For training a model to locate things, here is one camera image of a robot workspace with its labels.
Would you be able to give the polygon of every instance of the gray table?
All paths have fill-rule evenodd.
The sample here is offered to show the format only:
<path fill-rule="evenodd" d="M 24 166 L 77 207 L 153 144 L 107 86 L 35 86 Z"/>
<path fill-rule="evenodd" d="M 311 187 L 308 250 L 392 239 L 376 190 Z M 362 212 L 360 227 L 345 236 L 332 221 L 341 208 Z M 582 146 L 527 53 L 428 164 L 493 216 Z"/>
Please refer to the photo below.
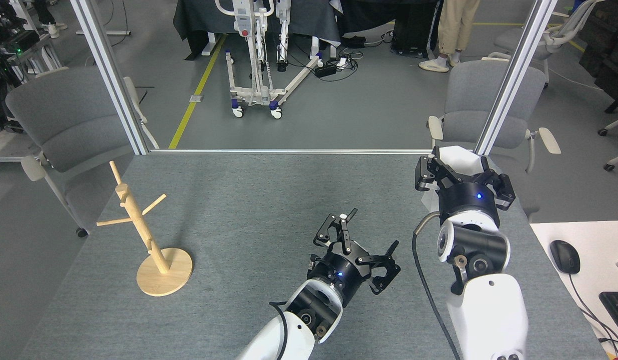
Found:
<path fill-rule="evenodd" d="M 170 154 L 135 157 L 123 180 L 163 248 L 183 248 L 194 270 L 183 289 L 155 298 L 135 284 L 146 251 L 131 224 L 97 228 L 21 359 L 233 359 L 305 279 L 311 243 L 330 212 L 359 208 L 352 239 L 371 253 L 400 240 L 402 272 L 379 296 L 363 285 L 311 360 L 452 359 L 419 283 L 411 233 L 425 215 L 414 190 L 416 155 Z M 123 217 L 113 196 L 101 219 Z M 530 359 L 606 358 L 518 205 L 501 212 L 530 320 Z M 435 256 L 433 222 L 418 251 L 446 324 L 450 265 Z"/>

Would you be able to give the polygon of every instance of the chair caster wheel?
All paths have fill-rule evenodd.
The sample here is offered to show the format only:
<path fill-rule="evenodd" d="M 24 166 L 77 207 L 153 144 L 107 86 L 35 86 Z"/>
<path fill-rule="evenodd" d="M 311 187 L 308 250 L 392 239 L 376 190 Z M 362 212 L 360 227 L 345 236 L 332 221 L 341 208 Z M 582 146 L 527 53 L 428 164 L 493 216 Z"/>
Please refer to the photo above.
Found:
<path fill-rule="evenodd" d="M 235 117 L 242 117 L 243 116 L 244 109 L 242 107 L 238 107 L 236 109 L 231 109 L 231 110 L 233 110 L 233 115 Z"/>
<path fill-rule="evenodd" d="M 275 110 L 271 110 L 271 115 L 276 119 L 282 118 L 282 109 L 277 107 Z"/>
<path fill-rule="evenodd" d="M 78 235 L 79 238 L 83 238 L 83 237 L 86 237 L 89 233 L 87 233 L 87 230 L 79 227 L 79 228 L 76 228 L 75 234 Z"/>

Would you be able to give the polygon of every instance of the patient lift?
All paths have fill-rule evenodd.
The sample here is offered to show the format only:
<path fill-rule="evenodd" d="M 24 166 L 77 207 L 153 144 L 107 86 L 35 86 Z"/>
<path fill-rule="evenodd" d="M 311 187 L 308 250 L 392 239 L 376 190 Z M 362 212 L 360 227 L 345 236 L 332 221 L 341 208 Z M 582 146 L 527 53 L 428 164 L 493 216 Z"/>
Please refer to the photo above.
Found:
<path fill-rule="evenodd" d="M 273 14 L 275 7 L 273 0 L 268 0 L 270 9 L 267 10 L 262 0 L 233 0 L 233 11 L 224 9 L 219 0 L 215 5 L 225 15 L 234 16 L 233 27 L 241 37 L 245 38 L 249 46 L 251 59 L 251 88 L 235 86 L 233 76 L 233 59 L 231 52 L 226 51 L 227 69 L 229 71 L 229 91 L 231 93 L 231 109 L 236 117 L 242 117 L 243 107 L 238 101 L 251 105 L 263 105 L 269 107 L 271 115 L 279 119 L 282 117 L 280 105 L 289 97 L 291 92 L 309 75 L 316 65 L 322 66 L 320 54 L 311 57 L 309 64 L 302 68 L 300 73 L 291 80 L 286 88 L 274 88 L 271 79 L 271 66 L 267 59 L 267 44 L 265 34 L 267 32 L 267 18 Z M 288 43 L 288 25 L 290 20 L 291 0 L 277 0 L 277 16 L 282 24 L 280 45 L 278 47 L 279 70 L 286 69 L 286 53 Z M 266 71 L 268 86 L 264 84 L 263 72 Z"/>

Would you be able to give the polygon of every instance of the aluminum frame pole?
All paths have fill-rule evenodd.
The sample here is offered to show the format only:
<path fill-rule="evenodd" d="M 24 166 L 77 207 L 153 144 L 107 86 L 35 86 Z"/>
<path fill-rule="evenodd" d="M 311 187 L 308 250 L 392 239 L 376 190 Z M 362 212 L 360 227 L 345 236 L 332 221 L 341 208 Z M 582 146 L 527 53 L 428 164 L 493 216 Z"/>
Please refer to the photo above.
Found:
<path fill-rule="evenodd" d="M 546 29 L 551 18 L 551 13 L 558 0 L 536 0 L 529 18 L 524 25 L 522 38 L 517 44 L 517 48 L 507 69 L 504 82 L 500 87 L 496 102 L 489 112 L 487 123 L 482 130 L 480 139 L 475 147 L 478 155 L 489 155 L 491 148 L 498 137 L 500 128 L 504 123 L 505 116 L 513 103 L 515 94 L 524 78 L 526 69 L 531 63 L 535 49 L 540 42 L 542 32 Z"/>
<path fill-rule="evenodd" d="M 107 86 L 115 111 L 117 111 L 126 136 L 129 138 L 131 148 L 136 155 L 146 155 L 147 146 L 133 114 L 133 105 L 129 100 L 126 88 L 124 88 L 124 80 L 117 69 L 107 32 L 99 20 L 98 7 L 94 0 L 71 0 L 71 5 Z"/>

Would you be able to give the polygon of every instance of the khaki pants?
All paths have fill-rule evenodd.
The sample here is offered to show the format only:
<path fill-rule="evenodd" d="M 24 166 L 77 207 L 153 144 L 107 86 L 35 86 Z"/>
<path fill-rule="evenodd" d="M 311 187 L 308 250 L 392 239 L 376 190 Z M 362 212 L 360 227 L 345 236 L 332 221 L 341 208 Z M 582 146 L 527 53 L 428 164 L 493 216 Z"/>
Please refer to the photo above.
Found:
<path fill-rule="evenodd" d="M 478 5 L 480 0 L 444 0 L 438 26 L 441 53 L 451 55 L 467 48 Z"/>

